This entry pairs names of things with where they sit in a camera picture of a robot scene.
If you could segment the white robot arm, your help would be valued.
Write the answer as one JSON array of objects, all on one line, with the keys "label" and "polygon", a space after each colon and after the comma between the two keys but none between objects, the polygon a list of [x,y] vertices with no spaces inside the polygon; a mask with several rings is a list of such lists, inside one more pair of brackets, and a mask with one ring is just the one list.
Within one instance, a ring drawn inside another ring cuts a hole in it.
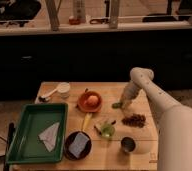
[{"label": "white robot arm", "polygon": [[143,90],[160,112],[157,171],[192,171],[192,108],[170,96],[153,78],[151,69],[132,68],[120,98],[122,108]]}]

